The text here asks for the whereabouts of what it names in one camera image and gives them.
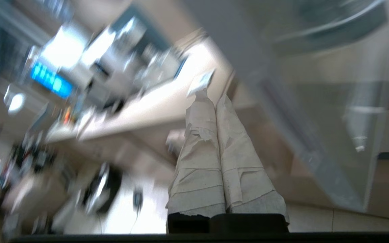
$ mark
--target glass panel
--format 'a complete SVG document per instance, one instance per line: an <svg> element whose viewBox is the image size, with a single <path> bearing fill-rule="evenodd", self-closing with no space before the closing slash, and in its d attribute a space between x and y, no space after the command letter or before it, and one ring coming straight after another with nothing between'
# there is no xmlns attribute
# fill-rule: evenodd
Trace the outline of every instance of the glass panel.
<svg viewBox="0 0 389 243"><path fill-rule="evenodd" d="M207 2L185 1L319 186L364 211L389 99L384 1Z"/></svg>

